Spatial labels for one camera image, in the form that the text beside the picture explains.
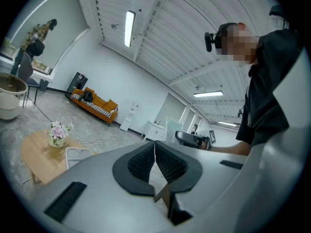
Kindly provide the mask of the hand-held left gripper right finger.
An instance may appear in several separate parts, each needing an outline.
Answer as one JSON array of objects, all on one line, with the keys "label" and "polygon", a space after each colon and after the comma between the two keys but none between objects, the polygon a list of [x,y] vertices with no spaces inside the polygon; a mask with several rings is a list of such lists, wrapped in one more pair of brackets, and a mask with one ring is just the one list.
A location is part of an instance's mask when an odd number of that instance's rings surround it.
[{"label": "hand-held left gripper right finger", "polygon": [[155,162],[167,181],[157,195],[178,225],[211,205],[238,175],[246,156],[155,142]]}]

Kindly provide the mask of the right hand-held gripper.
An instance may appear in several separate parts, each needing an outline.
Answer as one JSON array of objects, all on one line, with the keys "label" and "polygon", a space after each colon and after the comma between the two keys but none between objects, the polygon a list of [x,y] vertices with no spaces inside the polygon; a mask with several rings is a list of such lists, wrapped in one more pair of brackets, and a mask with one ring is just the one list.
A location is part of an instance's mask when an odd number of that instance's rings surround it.
[{"label": "right hand-held gripper", "polygon": [[213,144],[216,142],[214,130],[203,131],[203,134],[198,132],[190,134],[176,131],[175,138],[180,145],[207,151],[211,151]]}]

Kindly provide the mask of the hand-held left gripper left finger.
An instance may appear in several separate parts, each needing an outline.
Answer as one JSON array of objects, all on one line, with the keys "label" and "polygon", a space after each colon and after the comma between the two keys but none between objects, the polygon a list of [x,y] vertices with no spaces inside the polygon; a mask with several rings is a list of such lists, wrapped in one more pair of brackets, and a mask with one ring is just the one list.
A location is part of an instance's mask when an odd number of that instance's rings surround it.
[{"label": "hand-held left gripper left finger", "polygon": [[41,188],[33,214],[53,233],[164,231],[170,220],[149,184],[154,162],[153,141],[83,159]]}]

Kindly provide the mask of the white storage box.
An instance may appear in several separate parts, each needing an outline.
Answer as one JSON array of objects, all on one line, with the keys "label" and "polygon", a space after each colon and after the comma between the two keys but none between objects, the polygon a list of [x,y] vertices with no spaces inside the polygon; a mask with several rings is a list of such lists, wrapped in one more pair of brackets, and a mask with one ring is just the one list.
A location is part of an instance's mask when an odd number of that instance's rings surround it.
[{"label": "white storage box", "polygon": [[67,147],[65,149],[66,157],[66,166],[67,169],[70,169],[80,161],[93,156],[93,152],[89,149],[76,148],[76,147]]}]

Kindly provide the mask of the person's right forearm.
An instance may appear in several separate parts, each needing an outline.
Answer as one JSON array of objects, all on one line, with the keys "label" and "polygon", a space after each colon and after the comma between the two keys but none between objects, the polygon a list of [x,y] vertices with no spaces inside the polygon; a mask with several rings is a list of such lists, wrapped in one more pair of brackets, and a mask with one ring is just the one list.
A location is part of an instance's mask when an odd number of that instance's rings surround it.
[{"label": "person's right forearm", "polygon": [[210,151],[213,152],[221,152],[221,153],[229,153],[236,155],[244,155],[248,156],[251,150],[251,146],[246,142],[240,142],[231,147],[212,147]]}]

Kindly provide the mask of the white cabinet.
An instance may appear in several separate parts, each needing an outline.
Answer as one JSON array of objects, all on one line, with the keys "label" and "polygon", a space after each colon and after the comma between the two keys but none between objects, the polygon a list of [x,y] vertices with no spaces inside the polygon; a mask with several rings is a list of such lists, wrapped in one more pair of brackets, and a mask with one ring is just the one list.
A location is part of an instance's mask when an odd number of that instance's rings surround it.
[{"label": "white cabinet", "polygon": [[164,131],[165,128],[163,126],[154,124],[152,121],[148,120],[145,124],[145,128],[141,136],[144,136],[144,141],[147,139],[153,141],[162,141],[164,140]]}]

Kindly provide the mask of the white water dispenser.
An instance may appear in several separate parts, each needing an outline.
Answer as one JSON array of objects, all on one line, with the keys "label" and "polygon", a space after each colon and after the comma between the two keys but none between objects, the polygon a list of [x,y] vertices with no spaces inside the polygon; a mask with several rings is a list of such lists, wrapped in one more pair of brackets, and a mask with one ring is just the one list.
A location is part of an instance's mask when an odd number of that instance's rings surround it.
[{"label": "white water dispenser", "polygon": [[133,102],[128,113],[126,114],[121,126],[120,126],[120,130],[122,131],[128,131],[130,125],[132,124],[135,115],[136,115],[136,111],[138,110],[139,105],[137,102]]}]

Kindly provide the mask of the oval wooden coffee table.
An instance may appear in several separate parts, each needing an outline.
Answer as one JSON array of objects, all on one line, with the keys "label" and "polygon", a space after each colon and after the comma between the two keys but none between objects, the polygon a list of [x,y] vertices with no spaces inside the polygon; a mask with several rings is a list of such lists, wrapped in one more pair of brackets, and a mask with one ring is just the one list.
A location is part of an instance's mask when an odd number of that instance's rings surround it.
[{"label": "oval wooden coffee table", "polygon": [[48,130],[39,130],[26,136],[21,144],[20,156],[31,172],[33,183],[38,179],[43,184],[67,171],[66,148],[85,148],[78,141],[68,136],[61,148],[49,144]]}]

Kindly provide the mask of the orange sofa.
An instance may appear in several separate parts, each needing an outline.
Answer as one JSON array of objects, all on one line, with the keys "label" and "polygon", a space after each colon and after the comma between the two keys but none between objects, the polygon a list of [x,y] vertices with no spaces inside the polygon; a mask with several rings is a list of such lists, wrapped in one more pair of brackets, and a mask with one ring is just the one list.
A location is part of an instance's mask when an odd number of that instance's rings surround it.
[{"label": "orange sofa", "polygon": [[[113,100],[109,100],[109,101],[105,101],[102,98],[100,98],[94,90],[86,87],[85,90],[90,90],[93,93],[93,103],[102,107],[103,109],[105,109],[108,112],[111,112],[112,115],[110,118],[108,118],[107,116],[97,112],[96,110],[94,110],[93,108],[87,106],[85,103],[80,102],[74,98],[70,98],[71,101],[73,101],[74,103],[76,103],[77,105],[79,105],[80,107],[82,107],[84,110],[86,110],[87,112],[90,112],[91,114],[93,114],[94,116],[98,117],[99,119],[105,121],[108,126],[110,126],[110,124],[114,121],[114,119],[116,118],[117,114],[118,114],[118,105],[113,101]],[[72,92],[72,94],[79,94],[80,96],[83,95],[85,90],[80,90],[80,89],[74,89],[74,91]]]}]

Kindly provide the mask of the person's black clothing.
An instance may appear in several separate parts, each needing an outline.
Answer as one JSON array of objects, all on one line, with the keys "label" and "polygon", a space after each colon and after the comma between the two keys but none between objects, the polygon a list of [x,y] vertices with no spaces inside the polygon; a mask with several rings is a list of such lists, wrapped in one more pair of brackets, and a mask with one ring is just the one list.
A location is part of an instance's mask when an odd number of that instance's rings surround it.
[{"label": "person's black clothing", "polygon": [[257,64],[248,72],[250,84],[245,93],[237,140],[255,146],[288,128],[288,121],[273,91],[291,70],[302,48],[299,34],[287,29],[259,38]]}]

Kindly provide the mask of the black white striped blanket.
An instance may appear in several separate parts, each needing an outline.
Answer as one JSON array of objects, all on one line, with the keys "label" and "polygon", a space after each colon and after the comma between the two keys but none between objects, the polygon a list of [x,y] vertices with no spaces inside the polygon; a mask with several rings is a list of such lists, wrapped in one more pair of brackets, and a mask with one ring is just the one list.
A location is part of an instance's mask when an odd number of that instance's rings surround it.
[{"label": "black white striped blanket", "polygon": [[84,99],[81,98],[81,96],[79,94],[72,94],[71,98],[74,98],[74,99],[76,99],[76,100],[78,100],[80,102],[85,103],[87,106],[93,108],[94,110],[96,110],[97,112],[107,116],[108,118],[110,118],[111,115],[112,115],[111,112],[106,111],[105,109],[103,109],[102,107],[94,104],[93,102],[85,101]]}]

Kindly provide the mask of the black bag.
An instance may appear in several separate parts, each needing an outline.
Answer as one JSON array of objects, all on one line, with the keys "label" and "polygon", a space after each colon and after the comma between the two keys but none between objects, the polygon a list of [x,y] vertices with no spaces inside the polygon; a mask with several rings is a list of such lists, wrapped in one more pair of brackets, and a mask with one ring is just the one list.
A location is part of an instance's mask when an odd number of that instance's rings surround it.
[{"label": "black bag", "polygon": [[90,90],[85,90],[83,95],[80,97],[80,100],[83,100],[85,102],[92,102],[93,93]]}]

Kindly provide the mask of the black cabinet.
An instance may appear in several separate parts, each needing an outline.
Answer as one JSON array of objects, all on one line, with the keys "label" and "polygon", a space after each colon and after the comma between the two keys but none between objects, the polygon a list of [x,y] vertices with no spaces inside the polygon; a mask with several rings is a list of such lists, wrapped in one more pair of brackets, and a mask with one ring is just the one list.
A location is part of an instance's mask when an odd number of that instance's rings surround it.
[{"label": "black cabinet", "polygon": [[85,84],[87,83],[88,78],[77,72],[75,76],[73,77],[72,81],[70,82],[67,91],[65,92],[65,97],[70,99],[72,92],[74,89],[80,89],[82,90]]}]

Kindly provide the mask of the beige round side table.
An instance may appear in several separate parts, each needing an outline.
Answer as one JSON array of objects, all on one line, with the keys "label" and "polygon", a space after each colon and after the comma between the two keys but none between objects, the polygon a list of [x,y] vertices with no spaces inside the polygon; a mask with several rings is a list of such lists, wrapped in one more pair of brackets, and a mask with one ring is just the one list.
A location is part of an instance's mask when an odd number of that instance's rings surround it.
[{"label": "beige round side table", "polygon": [[19,96],[27,90],[28,86],[22,79],[0,72],[0,119],[11,120],[21,115]]}]

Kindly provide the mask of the dark chair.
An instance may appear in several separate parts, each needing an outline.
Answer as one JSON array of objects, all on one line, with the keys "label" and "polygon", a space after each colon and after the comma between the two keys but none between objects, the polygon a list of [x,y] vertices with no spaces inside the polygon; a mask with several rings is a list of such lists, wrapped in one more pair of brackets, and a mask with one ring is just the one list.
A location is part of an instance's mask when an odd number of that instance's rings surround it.
[{"label": "dark chair", "polygon": [[28,88],[35,88],[35,99],[34,104],[36,104],[37,92],[40,87],[39,83],[31,78],[33,74],[33,67],[30,56],[25,52],[20,62],[18,77],[22,79],[28,86]]}]

